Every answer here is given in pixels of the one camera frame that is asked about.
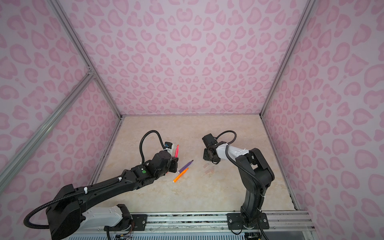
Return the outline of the pink pen group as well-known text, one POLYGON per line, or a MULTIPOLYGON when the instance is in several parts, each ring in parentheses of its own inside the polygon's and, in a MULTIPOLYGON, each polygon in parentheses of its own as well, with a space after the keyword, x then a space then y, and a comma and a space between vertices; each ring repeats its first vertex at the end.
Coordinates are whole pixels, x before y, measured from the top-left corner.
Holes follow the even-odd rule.
POLYGON ((178 158, 179 155, 179 145, 177 145, 177 148, 175 150, 175 158, 178 158))

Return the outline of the purple pen group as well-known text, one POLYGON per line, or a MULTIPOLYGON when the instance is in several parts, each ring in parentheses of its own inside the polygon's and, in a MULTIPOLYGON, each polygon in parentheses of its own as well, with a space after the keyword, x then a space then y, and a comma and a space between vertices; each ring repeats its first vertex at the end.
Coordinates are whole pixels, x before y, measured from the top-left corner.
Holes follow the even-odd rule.
POLYGON ((184 165, 181 169, 179 169, 179 173, 182 173, 182 172, 183 172, 185 169, 187 169, 193 162, 194 162, 194 160, 189 161, 186 165, 184 165))

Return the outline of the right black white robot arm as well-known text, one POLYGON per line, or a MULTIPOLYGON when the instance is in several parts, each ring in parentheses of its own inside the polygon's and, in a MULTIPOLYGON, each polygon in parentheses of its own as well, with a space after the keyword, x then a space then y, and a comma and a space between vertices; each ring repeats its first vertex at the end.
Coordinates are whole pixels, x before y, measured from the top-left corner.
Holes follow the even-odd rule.
POLYGON ((212 134, 202 138, 205 149, 203 159, 215 165, 222 160, 234 164, 240 173, 243 185, 246 188, 246 197, 241 206, 243 225, 253 228, 261 220, 262 206, 267 189, 275 179, 274 172, 262 152, 257 149, 240 149, 231 146, 231 143, 219 142, 212 134))

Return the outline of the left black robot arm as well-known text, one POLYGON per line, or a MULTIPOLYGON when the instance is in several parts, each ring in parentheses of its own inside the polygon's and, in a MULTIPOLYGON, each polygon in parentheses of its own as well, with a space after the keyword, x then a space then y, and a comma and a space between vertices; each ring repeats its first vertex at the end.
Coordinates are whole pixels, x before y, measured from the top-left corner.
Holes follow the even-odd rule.
POLYGON ((46 209, 51 238, 62 240, 75 233, 86 220, 83 213, 95 205, 150 185, 167 172, 176 173, 178 160, 163 150, 152 160, 123 170, 121 175, 109 180, 86 187, 74 188, 72 184, 62 187, 54 203, 46 209))

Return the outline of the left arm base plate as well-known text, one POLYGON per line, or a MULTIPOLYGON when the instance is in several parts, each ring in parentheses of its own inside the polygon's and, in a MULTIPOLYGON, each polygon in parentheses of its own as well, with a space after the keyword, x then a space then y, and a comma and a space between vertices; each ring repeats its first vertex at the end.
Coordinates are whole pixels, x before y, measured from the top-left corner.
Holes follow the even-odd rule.
POLYGON ((144 231, 147 225, 148 215, 133 214, 130 217, 123 217, 117 224, 104 226, 104 231, 144 231))

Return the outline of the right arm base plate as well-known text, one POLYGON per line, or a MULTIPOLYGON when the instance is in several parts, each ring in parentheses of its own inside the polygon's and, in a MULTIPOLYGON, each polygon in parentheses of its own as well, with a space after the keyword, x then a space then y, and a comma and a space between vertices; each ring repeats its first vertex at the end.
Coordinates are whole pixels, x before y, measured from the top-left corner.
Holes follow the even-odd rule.
POLYGON ((248 218, 241 213, 228 213, 227 224, 229 230, 258 230, 261 227, 263 230, 270 228, 267 215, 260 213, 258 216, 248 218))

